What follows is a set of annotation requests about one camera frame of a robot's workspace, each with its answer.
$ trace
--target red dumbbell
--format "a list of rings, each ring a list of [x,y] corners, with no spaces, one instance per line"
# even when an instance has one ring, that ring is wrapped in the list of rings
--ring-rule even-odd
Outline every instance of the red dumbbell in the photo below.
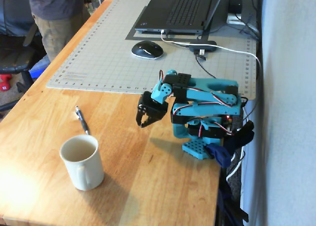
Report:
[[[0,90],[1,91],[8,91],[11,88],[9,80],[12,79],[12,75],[11,74],[0,75],[0,79],[3,80],[3,82],[0,82]]]
[[[12,79],[12,75],[11,74],[7,74],[7,75],[0,75],[0,79],[2,79],[2,81],[6,82]]]
[[[0,90],[1,91],[8,91],[10,89],[10,84],[7,81],[1,82],[0,83]]]

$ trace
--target pen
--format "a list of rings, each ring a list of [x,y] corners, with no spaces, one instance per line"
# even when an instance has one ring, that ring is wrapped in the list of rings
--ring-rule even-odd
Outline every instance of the pen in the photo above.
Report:
[[[79,109],[78,106],[75,106],[75,111],[76,111],[77,116],[79,117],[79,120],[81,121],[81,125],[82,125],[82,127],[83,127],[83,129],[84,129],[84,132],[85,132],[87,135],[90,135],[90,131],[89,131],[88,125],[87,125],[87,123],[85,122],[85,120],[83,119],[82,112],[81,112],[81,110]]]

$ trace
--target laptop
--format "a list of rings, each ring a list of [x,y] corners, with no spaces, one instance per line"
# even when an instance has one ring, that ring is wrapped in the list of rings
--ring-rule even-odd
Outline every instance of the laptop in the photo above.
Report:
[[[210,25],[220,0],[151,0],[135,30],[202,33]]]

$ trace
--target white wall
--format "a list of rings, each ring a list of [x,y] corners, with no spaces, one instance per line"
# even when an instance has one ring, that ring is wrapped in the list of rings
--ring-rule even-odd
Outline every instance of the white wall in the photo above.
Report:
[[[315,226],[316,0],[264,0],[262,24],[264,119],[253,117],[242,206],[250,226]]]

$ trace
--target black chair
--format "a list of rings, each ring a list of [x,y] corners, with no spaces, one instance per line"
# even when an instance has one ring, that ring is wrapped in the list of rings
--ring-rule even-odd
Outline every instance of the black chair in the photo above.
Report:
[[[0,0],[0,74],[21,73],[24,84],[16,85],[25,93],[33,84],[29,70],[45,54],[29,0]],[[1,105],[0,112],[17,102]]]

